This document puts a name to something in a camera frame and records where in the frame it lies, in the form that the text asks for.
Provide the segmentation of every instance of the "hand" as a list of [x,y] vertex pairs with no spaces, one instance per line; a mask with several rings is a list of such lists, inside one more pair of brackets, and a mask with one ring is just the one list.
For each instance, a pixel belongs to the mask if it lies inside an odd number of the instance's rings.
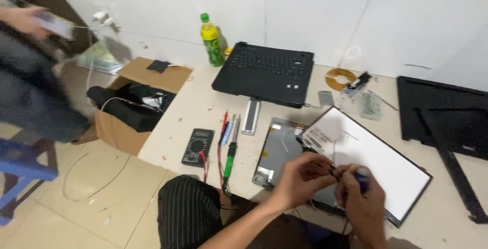
[[335,197],[337,203],[345,208],[345,214],[359,240],[370,248],[386,248],[383,224],[385,192],[371,174],[368,190],[361,194],[359,183],[353,175],[361,167],[364,166],[350,164],[337,168],[342,177]]
[[43,7],[28,8],[2,8],[1,20],[6,22],[10,27],[24,34],[32,34],[36,39],[46,39],[51,34],[50,31],[40,26],[36,19],[36,14],[47,10]]
[[328,158],[312,152],[287,162],[268,202],[280,212],[302,205],[317,191],[337,182],[328,172],[330,165]]

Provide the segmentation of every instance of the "black laptop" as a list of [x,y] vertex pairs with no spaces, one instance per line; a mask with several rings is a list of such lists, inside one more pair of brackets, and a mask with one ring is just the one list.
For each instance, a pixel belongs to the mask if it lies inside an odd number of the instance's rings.
[[312,52],[296,52],[239,42],[212,83],[216,91],[252,96],[293,108],[305,104]]

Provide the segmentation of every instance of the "green bottle cap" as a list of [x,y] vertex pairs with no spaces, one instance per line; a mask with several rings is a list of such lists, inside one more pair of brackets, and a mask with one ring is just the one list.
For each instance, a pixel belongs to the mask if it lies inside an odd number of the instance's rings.
[[200,15],[200,19],[202,20],[203,23],[207,23],[208,22],[208,13],[203,13]]

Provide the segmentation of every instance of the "cd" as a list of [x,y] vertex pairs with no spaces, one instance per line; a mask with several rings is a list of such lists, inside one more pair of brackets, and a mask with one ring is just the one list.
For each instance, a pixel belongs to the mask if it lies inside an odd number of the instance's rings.
[[332,69],[326,74],[326,83],[330,88],[336,91],[341,91],[347,84],[353,82],[356,76],[348,70]]

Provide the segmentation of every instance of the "white table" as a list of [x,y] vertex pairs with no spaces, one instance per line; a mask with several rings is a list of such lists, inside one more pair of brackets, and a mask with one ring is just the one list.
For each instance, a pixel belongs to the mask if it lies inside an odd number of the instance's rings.
[[[335,101],[339,92],[325,83],[330,67],[314,65],[308,87],[307,103],[319,105],[318,91],[333,91]],[[194,174],[203,177],[203,169],[185,166],[181,159],[194,128],[215,130],[209,153],[207,183],[219,187],[217,171],[217,142],[222,128],[223,114],[241,114],[244,117],[249,97],[232,96],[212,90],[211,83],[220,68],[200,66],[192,72],[165,115],[150,135],[139,153],[139,158],[180,174]],[[368,90],[398,108],[396,79],[378,76],[370,80]],[[254,136],[238,135],[238,150],[234,160],[229,188],[233,194],[256,202],[262,201],[269,192],[251,182],[272,117],[278,117],[301,124],[310,124],[327,109],[288,108],[262,102],[261,112]],[[421,196],[400,229],[385,222],[387,237],[407,239],[413,244],[428,248],[460,248],[488,246],[488,225],[477,225],[467,218],[461,198],[435,148],[421,145],[418,141],[401,139],[400,118],[397,111],[383,105],[381,121],[366,120],[358,115],[352,118],[372,133],[404,154],[417,165],[425,168],[434,178]],[[222,162],[225,164],[227,147],[223,147]],[[457,155],[480,202],[488,210],[488,161]],[[308,221],[341,231],[345,219],[336,215],[325,215],[308,205],[298,208]]]

